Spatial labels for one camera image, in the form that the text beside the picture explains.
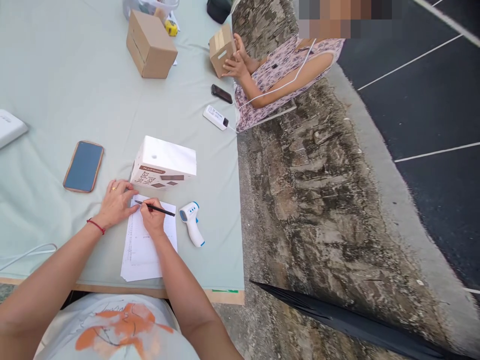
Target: concrete curb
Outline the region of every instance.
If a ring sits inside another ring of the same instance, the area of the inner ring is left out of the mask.
[[[437,312],[453,349],[480,358],[480,317],[473,296],[463,290],[444,256],[425,231],[383,138],[360,96],[338,64],[326,76],[338,100],[349,106],[346,114],[355,130],[368,164],[370,179],[378,191],[379,208],[392,240],[414,262],[421,279],[437,299]]]

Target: infrared thermometer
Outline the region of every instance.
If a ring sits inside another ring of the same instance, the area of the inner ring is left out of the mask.
[[[199,231],[197,223],[197,213],[199,212],[200,206],[195,202],[190,202],[184,207],[182,207],[178,213],[180,214],[180,219],[186,224],[188,229],[188,235],[190,235],[190,240],[197,248],[205,244],[204,238]]]

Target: pen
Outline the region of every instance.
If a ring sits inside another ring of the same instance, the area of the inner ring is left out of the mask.
[[[140,204],[140,205],[143,203],[142,201],[138,201],[138,200],[135,200],[135,202],[138,203],[138,204]],[[163,209],[161,209],[161,208],[159,208],[159,207],[156,207],[156,206],[153,206],[153,205],[150,205],[150,204],[147,204],[147,203],[146,203],[145,205],[147,205],[149,209],[157,210],[157,211],[159,211],[159,212],[161,212],[161,213],[164,213],[164,214],[167,214],[167,215],[170,215],[170,216],[173,216],[173,217],[175,216],[175,214],[174,214],[173,212],[170,212],[170,211],[167,211],[167,210],[163,210]]]

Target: stone wall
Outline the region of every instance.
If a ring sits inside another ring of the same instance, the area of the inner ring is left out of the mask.
[[[293,8],[286,0],[243,0],[233,29],[260,58],[295,32]],[[295,103],[297,111],[238,137],[245,280],[307,293],[448,347],[435,300],[387,235],[344,105],[326,80]],[[400,359],[251,284],[245,308],[217,309],[224,319],[228,314],[246,359]]]

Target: red string bracelet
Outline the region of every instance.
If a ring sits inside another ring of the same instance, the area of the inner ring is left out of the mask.
[[[92,218],[89,218],[86,222],[87,222],[87,223],[92,223],[93,225],[95,225],[97,228],[100,229],[101,234],[102,234],[102,235],[105,235],[105,229],[102,228],[100,225],[98,225],[95,221],[92,221]]]

